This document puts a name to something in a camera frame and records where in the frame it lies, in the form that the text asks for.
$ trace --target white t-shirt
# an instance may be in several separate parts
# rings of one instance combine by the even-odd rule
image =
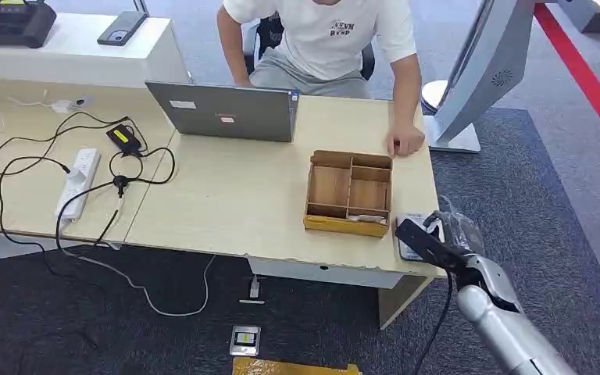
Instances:
[[[279,12],[277,49],[314,77],[333,80],[360,69],[362,50],[378,36],[390,63],[416,53],[409,0],[223,0],[231,18],[247,23]]]

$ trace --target white power strip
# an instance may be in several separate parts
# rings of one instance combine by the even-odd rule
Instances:
[[[56,217],[59,217],[61,208],[75,195],[80,194],[91,188],[93,177],[100,162],[100,154],[96,148],[84,148],[79,150],[77,157],[74,160],[73,167],[70,169],[70,174],[66,178],[66,186],[63,188],[63,193],[59,199],[59,204],[56,206]],[[81,216],[84,211],[88,194],[82,195],[72,201],[63,211],[61,220],[75,221]]]

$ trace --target red floor line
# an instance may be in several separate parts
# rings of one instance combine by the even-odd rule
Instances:
[[[546,4],[536,4],[534,16],[537,18],[544,33],[558,52],[573,79],[576,81],[592,108],[600,117],[600,82],[580,55],[576,47],[560,27],[560,24],[546,7]]]

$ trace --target silver robotic arm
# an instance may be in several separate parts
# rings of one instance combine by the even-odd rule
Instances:
[[[443,223],[445,244],[427,233],[437,221]],[[404,220],[396,235],[425,262],[455,275],[459,310],[473,324],[501,370],[513,375],[576,375],[528,320],[506,272],[473,251],[481,247],[478,232],[463,215],[435,212],[424,227]]]

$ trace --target white shelf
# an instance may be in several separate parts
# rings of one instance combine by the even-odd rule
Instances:
[[[125,88],[189,82],[170,19],[147,18],[124,46],[99,45],[115,18],[58,13],[42,47],[0,47],[0,79]]]

